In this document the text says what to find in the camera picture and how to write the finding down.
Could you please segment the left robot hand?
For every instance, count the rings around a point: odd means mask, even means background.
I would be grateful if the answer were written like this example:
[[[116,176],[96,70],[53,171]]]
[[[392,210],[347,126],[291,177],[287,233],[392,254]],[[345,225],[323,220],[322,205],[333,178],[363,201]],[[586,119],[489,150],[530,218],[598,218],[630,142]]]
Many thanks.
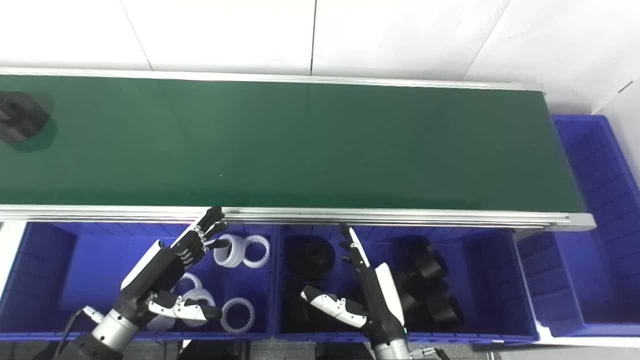
[[[213,236],[229,227],[225,216],[221,206],[210,207],[172,245],[161,240],[153,243],[122,282],[113,306],[117,319],[146,326],[154,317],[149,303],[157,296],[165,300],[186,271],[215,248],[217,240]]]

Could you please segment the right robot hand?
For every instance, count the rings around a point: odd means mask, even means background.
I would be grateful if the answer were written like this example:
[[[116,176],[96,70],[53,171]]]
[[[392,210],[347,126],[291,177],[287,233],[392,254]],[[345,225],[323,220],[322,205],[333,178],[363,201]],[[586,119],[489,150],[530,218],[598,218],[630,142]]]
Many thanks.
[[[344,238],[341,246],[349,252],[347,258],[358,274],[366,305],[322,292],[311,285],[302,289],[301,298],[331,318],[362,330],[373,347],[391,346],[399,341],[406,343],[402,303],[389,265],[372,267],[354,228],[343,222],[339,228]]]

